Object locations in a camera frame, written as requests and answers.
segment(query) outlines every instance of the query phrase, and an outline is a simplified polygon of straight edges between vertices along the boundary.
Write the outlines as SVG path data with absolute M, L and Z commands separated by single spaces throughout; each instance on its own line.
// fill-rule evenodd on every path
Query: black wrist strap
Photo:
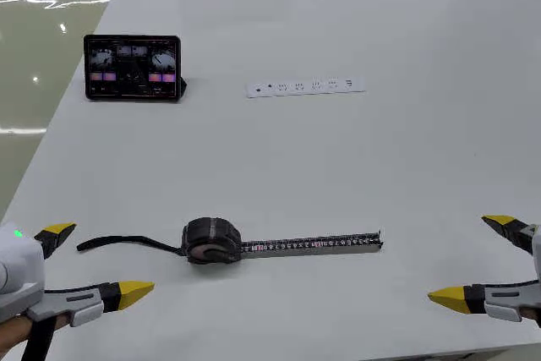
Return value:
M 172 247 L 159 241 L 153 240 L 152 238 L 144 236 L 106 236 L 92 238 L 91 240 L 85 241 L 77 246 L 77 251 L 86 251 L 87 249 L 96 249 L 103 245 L 115 244 L 115 243 L 137 243 L 146 245 L 147 247 L 152 247 L 154 249 L 162 249 L 163 251 L 168 251 L 170 253 L 183 255 L 182 250 L 179 247 Z
M 45 361 L 56 325 L 57 316 L 42 321 L 35 321 L 32 324 L 30 337 L 21 361 Z

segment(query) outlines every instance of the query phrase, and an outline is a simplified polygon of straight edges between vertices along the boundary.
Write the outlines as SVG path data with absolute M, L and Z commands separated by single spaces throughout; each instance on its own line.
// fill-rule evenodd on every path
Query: measuring tape blade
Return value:
M 379 232 L 329 237 L 246 241 L 242 243 L 241 258 L 373 253 L 379 251 L 382 245 Z

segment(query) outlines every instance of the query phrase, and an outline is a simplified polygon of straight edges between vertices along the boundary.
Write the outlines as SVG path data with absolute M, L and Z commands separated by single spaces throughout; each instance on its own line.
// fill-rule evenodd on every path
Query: electrical outlet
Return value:
M 246 86 L 248 97 L 317 95 L 320 93 L 364 92 L 360 78 L 330 78 L 266 82 Z
M 302 95 L 305 89 L 306 86 L 304 85 L 304 82 L 295 82 L 292 95 Z
M 311 88 L 312 92 L 314 93 L 321 93 L 321 91 L 323 90 L 323 82 L 321 82 L 320 80 L 318 79 L 314 79 L 312 81 L 312 88 Z
M 338 89 L 338 79 L 329 79 L 327 81 L 327 89 L 329 89 L 329 90 Z
M 278 96 L 287 96 L 289 94 L 289 84 L 280 83 L 276 86 L 276 94 Z

